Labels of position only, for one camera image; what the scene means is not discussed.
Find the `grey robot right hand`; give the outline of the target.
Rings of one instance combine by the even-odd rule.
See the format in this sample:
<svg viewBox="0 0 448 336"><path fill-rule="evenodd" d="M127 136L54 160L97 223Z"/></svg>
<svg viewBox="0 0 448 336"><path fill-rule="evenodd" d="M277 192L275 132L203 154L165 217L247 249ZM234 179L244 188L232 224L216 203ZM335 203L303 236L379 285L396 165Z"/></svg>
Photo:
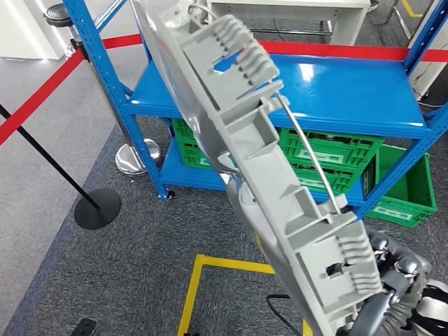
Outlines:
<svg viewBox="0 0 448 336"><path fill-rule="evenodd" d="M348 335L416 335L410 319L431 265L386 234L367 226L382 290L364 301Z"/></svg>

